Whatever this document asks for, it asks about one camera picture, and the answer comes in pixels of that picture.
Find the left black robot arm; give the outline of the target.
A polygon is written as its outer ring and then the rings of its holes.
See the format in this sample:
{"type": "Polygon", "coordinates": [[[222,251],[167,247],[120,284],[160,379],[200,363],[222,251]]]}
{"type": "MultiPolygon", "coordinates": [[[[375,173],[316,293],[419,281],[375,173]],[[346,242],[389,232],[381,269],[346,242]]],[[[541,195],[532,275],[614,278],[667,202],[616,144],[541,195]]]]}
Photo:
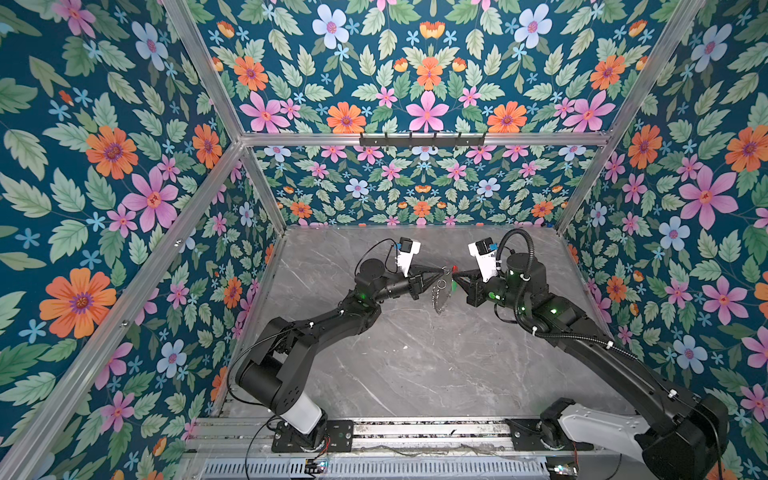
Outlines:
{"type": "Polygon", "coordinates": [[[316,356],[367,332],[384,301],[402,296],[417,300],[444,275],[437,267],[412,265],[403,273],[389,271],[378,259],[363,261],[353,288],[336,308],[307,320],[270,320],[240,363],[235,384],[286,423],[303,449],[323,447],[328,416],[305,393],[316,356]]]}

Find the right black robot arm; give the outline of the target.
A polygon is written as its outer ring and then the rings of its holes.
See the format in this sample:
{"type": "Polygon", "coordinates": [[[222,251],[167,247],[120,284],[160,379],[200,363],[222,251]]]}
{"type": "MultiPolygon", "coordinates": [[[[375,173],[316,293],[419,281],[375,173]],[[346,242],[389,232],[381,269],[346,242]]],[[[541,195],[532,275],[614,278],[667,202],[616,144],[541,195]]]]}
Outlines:
{"type": "Polygon", "coordinates": [[[658,479],[723,478],[728,409],[722,401],[675,385],[616,344],[585,310],[550,290],[536,258],[514,253],[505,270],[488,255],[479,264],[453,275],[468,304],[509,310],[511,323],[581,362],[634,410],[617,415],[560,399],[541,415],[551,441],[614,451],[642,462],[658,479]]]}

